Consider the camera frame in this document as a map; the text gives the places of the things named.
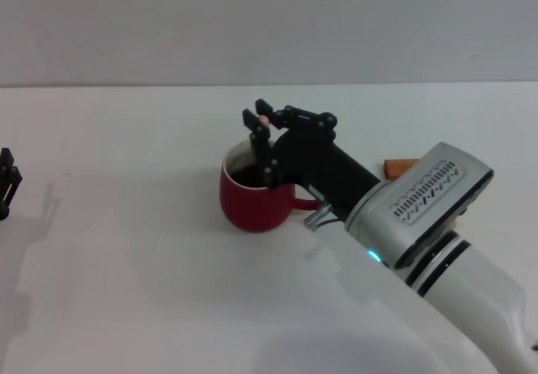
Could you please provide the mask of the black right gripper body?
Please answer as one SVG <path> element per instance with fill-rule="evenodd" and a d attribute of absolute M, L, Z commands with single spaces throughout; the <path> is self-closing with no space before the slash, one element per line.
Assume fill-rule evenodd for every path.
<path fill-rule="evenodd" d="M 334 143 L 335 134 L 290 129 L 272 146 L 271 185 L 297 184 L 347 219 L 380 180 Z"/>

